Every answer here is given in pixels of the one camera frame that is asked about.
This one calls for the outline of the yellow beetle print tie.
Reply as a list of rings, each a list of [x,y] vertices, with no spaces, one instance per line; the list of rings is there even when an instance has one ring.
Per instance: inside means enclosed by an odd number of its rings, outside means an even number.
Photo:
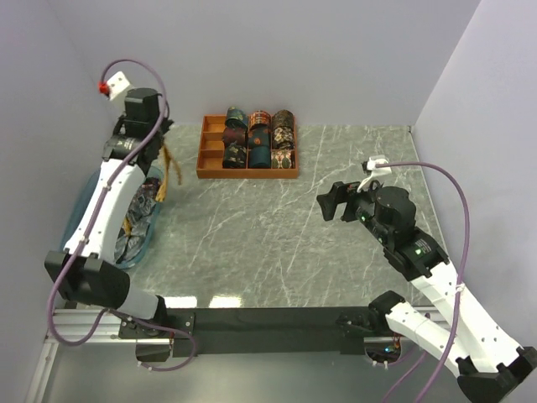
[[[182,184],[182,172],[181,172],[180,164],[176,160],[176,158],[171,154],[169,147],[167,146],[166,143],[163,143],[163,146],[160,151],[161,151],[161,154],[163,156],[163,161],[164,161],[164,176],[163,176],[163,179],[160,183],[159,190],[155,197],[156,202],[164,202],[165,198],[167,197],[169,181],[170,181],[170,169],[173,169],[175,171],[178,184],[179,185]]]

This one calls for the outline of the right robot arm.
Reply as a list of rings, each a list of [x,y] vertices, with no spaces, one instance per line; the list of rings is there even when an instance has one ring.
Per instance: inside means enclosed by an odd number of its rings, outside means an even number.
[[[323,218],[345,207],[343,222],[360,222],[381,244],[389,264],[456,325],[456,335],[419,314],[403,297],[387,291],[370,305],[369,325],[379,335],[403,335],[440,359],[471,402],[500,402],[536,368],[536,350],[511,338],[463,284],[443,248],[415,224],[409,193],[374,181],[336,182],[316,198]]]

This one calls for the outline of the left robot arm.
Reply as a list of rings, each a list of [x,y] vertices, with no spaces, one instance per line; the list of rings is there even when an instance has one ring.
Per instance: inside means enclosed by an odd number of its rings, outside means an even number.
[[[152,338],[167,331],[164,299],[132,285],[115,263],[117,236],[139,187],[159,156],[169,130],[164,91],[140,87],[125,93],[124,112],[105,143],[96,187],[71,238],[61,251],[48,252],[44,267],[55,298],[100,306],[135,317]]]

